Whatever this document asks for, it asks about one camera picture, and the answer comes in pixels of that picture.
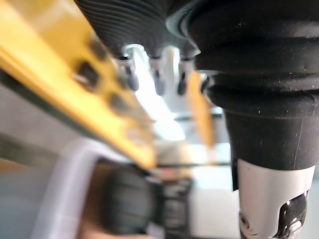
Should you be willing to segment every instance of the bright light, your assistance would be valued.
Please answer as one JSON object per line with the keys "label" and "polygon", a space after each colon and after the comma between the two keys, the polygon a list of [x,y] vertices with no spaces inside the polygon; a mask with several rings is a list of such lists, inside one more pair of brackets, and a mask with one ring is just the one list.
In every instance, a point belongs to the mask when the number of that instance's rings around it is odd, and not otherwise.
{"label": "bright light", "polygon": [[155,121],[154,129],[158,135],[167,140],[184,140],[185,134],[181,126],[174,121],[164,100],[156,93],[153,78],[141,55],[134,54],[136,76],[140,85],[135,92],[138,101]]}
{"label": "bright light", "polygon": [[223,109],[221,107],[213,107],[211,108],[211,113],[214,115],[221,115],[223,113]]}
{"label": "bright light", "polygon": [[190,144],[187,147],[187,152],[189,158],[191,158],[192,162],[194,163],[207,163],[207,149],[202,144]]}
{"label": "bright light", "polygon": [[185,139],[183,129],[174,120],[160,120],[156,121],[153,125],[157,135],[166,140],[181,141]]}
{"label": "bright light", "polygon": [[172,49],[173,52],[173,71],[174,71],[174,79],[178,79],[179,78],[179,69],[178,69],[178,65],[179,65],[179,50],[178,48],[173,48]]}

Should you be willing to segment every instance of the yellow metal beam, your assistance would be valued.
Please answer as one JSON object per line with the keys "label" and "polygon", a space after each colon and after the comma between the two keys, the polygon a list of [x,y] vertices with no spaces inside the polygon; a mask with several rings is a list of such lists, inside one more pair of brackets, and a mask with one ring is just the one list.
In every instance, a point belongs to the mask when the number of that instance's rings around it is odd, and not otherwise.
{"label": "yellow metal beam", "polygon": [[[122,90],[116,83],[111,60],[97,60],[85,45],[92,30],[81,13],[68,9],[75,7],[70,5],[69,0],[49,1],[47,8],[43,4],[32,4],[32,1],[28,1],[27,6],[25,1],[19,1],[28,8],[39,7],[41,11],[37,14],[31,14],[27,9],[25,11],[29,14],[23,14],[13,4],[15,2],[0,1],[1,67],[48,103],[128,155],[139,166],[154,167],[153,144],[148,132],[138,128],[134,120],[117,116],[106,101],[105,94],[113,91],[132,107],[138,106],[133,94]],[[47,18],[45,14],[48,12],[55,19]],[[80,30],[81,23],[84,24],[83,30]],[[72,79],[79,60],[93,63],[102,76],[104,86],[96,94],[86,91]],[[144,143],[137,144],[128,137],[132,128],[136,128]]]}
{"label": "yellow metal beam", "polygon": [[203,144],[212,148],[215,144],[210,105],[200,92],[201,76],[192,72],[188,79],[187,98],[195,120],[198,135]]}

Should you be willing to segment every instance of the ribbed rubber cover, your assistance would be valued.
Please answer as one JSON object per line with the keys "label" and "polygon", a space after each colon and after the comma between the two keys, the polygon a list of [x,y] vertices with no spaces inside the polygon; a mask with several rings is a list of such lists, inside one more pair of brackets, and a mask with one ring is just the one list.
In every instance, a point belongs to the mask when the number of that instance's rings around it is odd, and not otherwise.
{"label": "ribbed rubber cover", "polygon": [[110,52],[120,57],[129,44],[142,45],[149,56],[160,57],[167,46],[181,56],[194,56],[195,47],[171,34],[165,21],[172,0],[75,0]]}

